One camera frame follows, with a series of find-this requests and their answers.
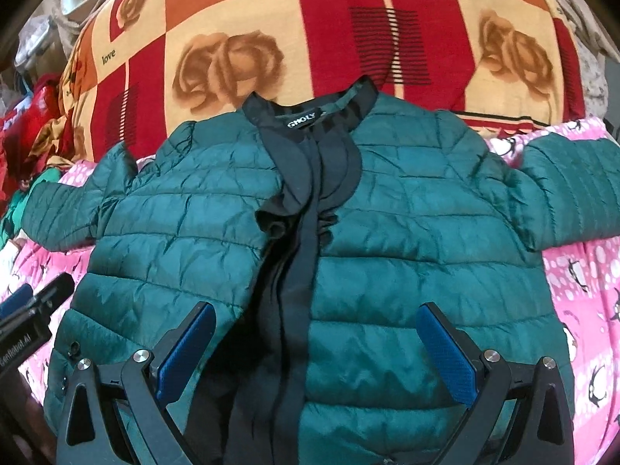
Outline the green quilted puffer jacket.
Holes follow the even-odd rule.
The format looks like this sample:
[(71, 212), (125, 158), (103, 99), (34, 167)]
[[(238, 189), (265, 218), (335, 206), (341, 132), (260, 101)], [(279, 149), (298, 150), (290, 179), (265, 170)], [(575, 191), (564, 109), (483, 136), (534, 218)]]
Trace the green quilted puffer jacket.
[(22, 227), (93, 249), (57, 333), (116, 363), (201, 301), (217, 328), (173, 420), (205, 464), (374, 464), (440, 448), (462, 415), (415, 330), (434, 302), (480, 348), (570, 351), (542, 253), (619, 232), (619, 148), (548, 134), (517, 166), (449, 111), (368, 79), (295, 106), (258, 95), (189, 121), (139, 167), (115, 145), (81, 187), (34, 187)]

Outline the red clothes pile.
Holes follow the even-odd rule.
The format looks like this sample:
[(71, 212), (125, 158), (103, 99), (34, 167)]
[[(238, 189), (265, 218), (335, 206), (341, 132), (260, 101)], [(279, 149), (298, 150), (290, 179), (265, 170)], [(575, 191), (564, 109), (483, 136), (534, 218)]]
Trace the red clothes pile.
[(1, 211), (20, 183), (34, 175), (34, 142), (44, 125), (61, 114), (59, 82), (59, 74), (45, 74), (34, 86), (31, 104), (22, 111), (14, 108), (1, 119)]

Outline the green garment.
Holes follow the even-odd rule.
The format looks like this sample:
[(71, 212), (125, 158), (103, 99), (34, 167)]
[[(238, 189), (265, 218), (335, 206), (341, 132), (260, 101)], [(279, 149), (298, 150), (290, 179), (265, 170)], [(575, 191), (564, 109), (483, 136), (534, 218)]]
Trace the green garment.
[(25, 190), (18, 190), (9, 201), (6, 212), (1, 217), (0, 249), (3, 249), (9, 240), (14, 239), (22, 229), (22, 217), (28, 199), (34, 186), (40, 183), (56, 183), (61, 179), (63, 172), (55, 167), (45, 169), (37, 179), (29, 183)]

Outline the pink penguin print blanket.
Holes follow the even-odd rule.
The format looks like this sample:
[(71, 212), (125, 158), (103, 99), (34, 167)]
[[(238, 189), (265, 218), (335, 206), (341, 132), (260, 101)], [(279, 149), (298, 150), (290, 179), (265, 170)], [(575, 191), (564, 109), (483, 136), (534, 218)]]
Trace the pink penguin print blanket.
[[(516, 167), (525, 145), (551, 133), (574, 141), (608, 136), (603, 122), (591, 118), (488, 139), (487, 146)], [(62, 272), (78, 283), (92, 250), (53, 254), (19, 234), (1, 250), (1, 302), (24, 283), (38, 291)], [(602, 464), (603, 457), (619, 464), (619, 450), (611, 451), (619, 439), (619, 236), (546, 250), (543, 262), (575, 376), (575, 464)], [(34, 414), (42, 421), (51, 352), (52, 341), (19, 367), (21, 380), (9, 380), (19, 395), (1, 388), (9, 401), (18, 397), (17, 416), (30, 416), (26, 409), (37, 407), (41, 410)]]

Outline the red orange rose blanket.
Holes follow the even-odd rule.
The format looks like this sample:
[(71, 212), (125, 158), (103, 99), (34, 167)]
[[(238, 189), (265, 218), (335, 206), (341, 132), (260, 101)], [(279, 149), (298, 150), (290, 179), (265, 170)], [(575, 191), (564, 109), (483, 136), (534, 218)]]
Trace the red orange rose blanket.
[(60, 142), (90, 161), (118, 142), (146, 157), (250, 93), (293, 105), (361, 76), (490, 138), (586, 114), (553, 0), (109, 0), (62, 76)]

